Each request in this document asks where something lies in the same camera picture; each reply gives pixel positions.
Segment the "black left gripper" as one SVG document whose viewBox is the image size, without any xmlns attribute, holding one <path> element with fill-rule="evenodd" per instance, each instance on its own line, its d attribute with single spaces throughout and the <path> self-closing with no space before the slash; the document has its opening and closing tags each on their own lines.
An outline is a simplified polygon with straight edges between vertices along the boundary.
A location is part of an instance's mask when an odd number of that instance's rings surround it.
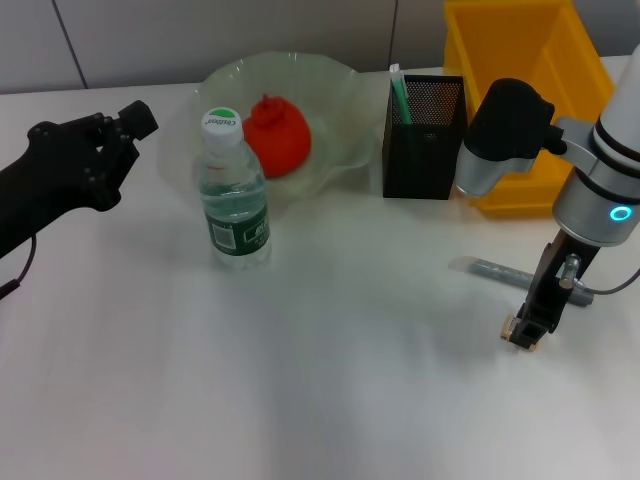
<svg viewBox="0 0 640 480">
<path fill-rule="evenodd" d="M 31 128 L 26 151 L 1 171 L 1 254 L 72 210 L 105 212 L 115 207 L 139 157 L 134 141 L 158 128 L 141 100 L 115 117 L 96 114 Z"/>
</svg>

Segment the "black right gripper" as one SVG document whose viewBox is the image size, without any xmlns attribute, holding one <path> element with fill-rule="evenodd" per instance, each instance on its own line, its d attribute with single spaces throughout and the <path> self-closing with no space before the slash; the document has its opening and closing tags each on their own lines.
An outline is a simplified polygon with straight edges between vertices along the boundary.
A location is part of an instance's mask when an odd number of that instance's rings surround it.
<svg viewBox="0 0 640 480">
<path fill-rule="evenodd" d="M 569 289 L 559 285 L 558 278 L 567 257 L 578 257 L 575 279 L 580 280 L 598 252 L 598 247 L 576 240 L 563 230 L 558 231 L 554 240 L 545 247 L 525 302 L 515 317 L 515 345 L 535 350 L 546 332 L 552 334 L 556 330 L 570 295 Z M 542 325 L 532 314 L 542 314 Z"/>
</svg>

